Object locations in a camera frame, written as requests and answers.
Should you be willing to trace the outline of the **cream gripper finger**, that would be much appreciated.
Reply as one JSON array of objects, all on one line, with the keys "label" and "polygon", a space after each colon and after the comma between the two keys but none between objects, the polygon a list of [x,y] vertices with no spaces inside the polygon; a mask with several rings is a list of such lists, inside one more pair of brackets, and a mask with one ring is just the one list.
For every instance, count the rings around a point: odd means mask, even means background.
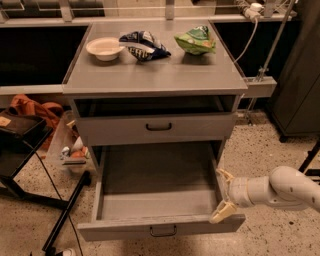
[{"label": "cream gripper finger", "polygon": [[229,183],[234,179],[234,176],[233,176],[231,173],[229,173],[228,171],[226,171],[226,170],[224,170],[224,169],[222,169],[222,168],[218,168],[218,169],[217,169],[217,172],[218,172],[221,176],[224,177],[225,182],[226,182],[227,184],[229,184]]},{"label": "cream gripper finger", "polygon": [[217,206],[216,210],[212,213],[209,218],[211,224],[217,224],[224,219],[230,217],[237,211],[237,207],[232,202],[221,201]]}]

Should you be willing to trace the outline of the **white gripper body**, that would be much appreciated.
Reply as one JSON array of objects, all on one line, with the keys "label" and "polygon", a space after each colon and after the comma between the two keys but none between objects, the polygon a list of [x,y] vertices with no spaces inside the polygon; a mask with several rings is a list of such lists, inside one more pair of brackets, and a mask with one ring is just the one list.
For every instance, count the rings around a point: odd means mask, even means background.
[{"label": "white gripper body", "polygon": [[241,208],[250,206],[250,199],[247,191],[246,177],[237,177],[230,181],[228,187],[228,195],[230,200]]}]

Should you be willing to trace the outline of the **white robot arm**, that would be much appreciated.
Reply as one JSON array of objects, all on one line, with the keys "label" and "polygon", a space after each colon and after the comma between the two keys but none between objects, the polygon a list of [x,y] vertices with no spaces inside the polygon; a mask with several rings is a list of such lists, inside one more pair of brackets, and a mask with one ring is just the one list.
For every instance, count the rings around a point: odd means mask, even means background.
[{"label": "white robot arm", "polygon": [[222,178],[223,199],[209,218],[212,224],[222,222],[238,208],[256,205],[320,212],[320,186],[292,167],[279,166],[268,176],[255,178],[235,177],[221,168],[217,173]]}]

